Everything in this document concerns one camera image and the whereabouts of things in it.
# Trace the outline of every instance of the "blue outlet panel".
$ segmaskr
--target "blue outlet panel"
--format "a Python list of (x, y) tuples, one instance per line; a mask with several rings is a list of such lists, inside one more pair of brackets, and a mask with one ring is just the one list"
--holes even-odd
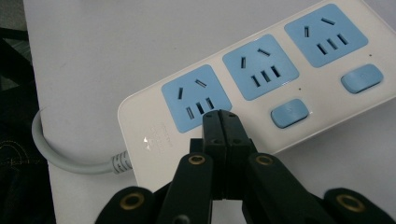
[(331, 63), (368, 44), (367, 37), (334, 4), (292, 21), (285, 30), (314, 67)]
[(162, 87), (163, 97), (181, 133), (202, 124), (211, 110), (231, 110), (232, 105), (213, 69), (201, 66)]
[(265, 35), (223, 57), (246, 100), (254, 100), (299, 76), (299, 72), (273, 36)]

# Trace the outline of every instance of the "cable strain relief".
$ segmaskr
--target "cable strain relief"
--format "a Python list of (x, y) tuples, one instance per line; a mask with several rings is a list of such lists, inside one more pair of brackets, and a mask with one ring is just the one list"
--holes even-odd
[(127, 151), (113, 156), (111, 163), (113, 165), (113, 173), (116, 175), (132, 170), (132, 164)]

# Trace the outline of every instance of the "white desk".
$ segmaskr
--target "white desk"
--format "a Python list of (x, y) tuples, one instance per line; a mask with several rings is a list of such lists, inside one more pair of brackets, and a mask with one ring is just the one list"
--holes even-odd
[[(81, 162), (122, 152), (124, 98), (317, 1), (24, 1), (46, 138)], [(394, 0), (368, 2), (396, 29)], [(395, 112), (389, 102), (278, 156), (319, 197), (354, 189), (396, 217)], [(135, 184), (132, 172), (49, 172), (58, 223), (93, 223)], [(216, 202), (213, 223), (243, 223), (240, 210)]]

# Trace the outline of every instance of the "electrical outlet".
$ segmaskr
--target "electrical outlet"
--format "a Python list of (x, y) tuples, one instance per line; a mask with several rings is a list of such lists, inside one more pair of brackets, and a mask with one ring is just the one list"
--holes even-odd
[(335, 4), (287, 24), (285, 30), (314, 67), (331, 63), (368, 43), (367, 37)]
[(177, 129), (187, 132), (202, 124), (202, 116), (212, 110), (231, 110), (231, 102), (209, 65), (178, 77), (162, 88)]
[(272, 35), (265, 35), (223, 57), (246, 100), (254, 100), (299, 76), (294, 64)]
[(210, 110), (235, 113), (260, 152), (277, 153), (385, 103), (394, 52), (396, 34), (364, 1), (325, 0), (174, 73), (120, 105), (137, 183), (169, 183)]

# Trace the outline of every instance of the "socket hole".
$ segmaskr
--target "socket hole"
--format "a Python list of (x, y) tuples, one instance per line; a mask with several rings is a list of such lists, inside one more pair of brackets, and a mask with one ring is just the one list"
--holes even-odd
[(191, 108), (187, 107), (186, 110), (187, 110), (187, 114), (189, 114), (190, 119), (194, 119), (194, 114), (192, 113)]
[(343, 35), (339, 34), (337, 37), (341, 40), (341, 42), (343, 42), (344, 45), (348, 44), (346, 38)]
[(335, 25), (335, 21), (331, 21), (331, 20), (326, 19), (326, 18), (322, 18), (321, 20), (326, 22), (326, 23), (328, 23), (328, 24), (330, 24), (330, 25)]
[(320, 49), (320, 51), (322, 52), (323, 55), (327, 54), (327, 51), (326, 51), (325, 48), (323, 48), (320, 44), (318, 44), (317, 46), (318, 46), (318, 49)]
[(178, 88), (177, 99), (181, 100), (181, 98), (183, 98), (183, 88)]
[(253, 82), (254, 84), (256, 84), (256, 87), (260, 87), (260, 83), (255, 76), (251, 77), (251, 79), (253, 79)]
[(269, 57), (271, 55), (268, 51), (265, 51), (263, 49), (258, 49), (257, 52), (259, 52), (259, 53), (261, 53), (261, 54), (263, 54), (263, 55), (265, 55), (267, 57)]
[(333, 49), (338, 49), (338, 47), (334, 44), (334, 42), (332, 42), (331, 39), (327, 39), (327, 42), (330, 44), (330, 46), (332, 46)]
[(309, 37), (309, 26), (304, 27), (304, 36)]
[(247, 67), (247, 58), (242, 57), (241, 59), (241, 68), (246, 68)]
[(196, 79), (195, 83), (200, 85), (200, 86), (202, 86), (202, 87), (204, 87), (204, 88), (206, 88), (206, 84), (203, 81), (199, 80), (199, 79)]
[(213, 106), (213, 103), (212, 103), (212, 101), (210, 100), (210, 98), (206, 98), (206, 102), (207, 102), (207, 105), (209, 106), (210, 109), (214, 109), (214, 108), (215, 108), (215, 107)]
[(200, 104), (200, 103), (197, 103), (196, 105), (197, 105), (197, 107), (198, 107), (199, 112), (200, 112), (201, 114), (204, 114), (204, 110), (202, 109), (201, 104)]
[(276, 77), (280, 77), (279, 72), (277, 71), (275, 66), (272, 66), (271, 69), (273, 70), (274, 74), (276, 75)]
[(268, 77), (268, 75), (265, 73), (264, 70), (262, 70), (262, 76), (264, 77), (265, 81), (270, 82), (271, 78)]

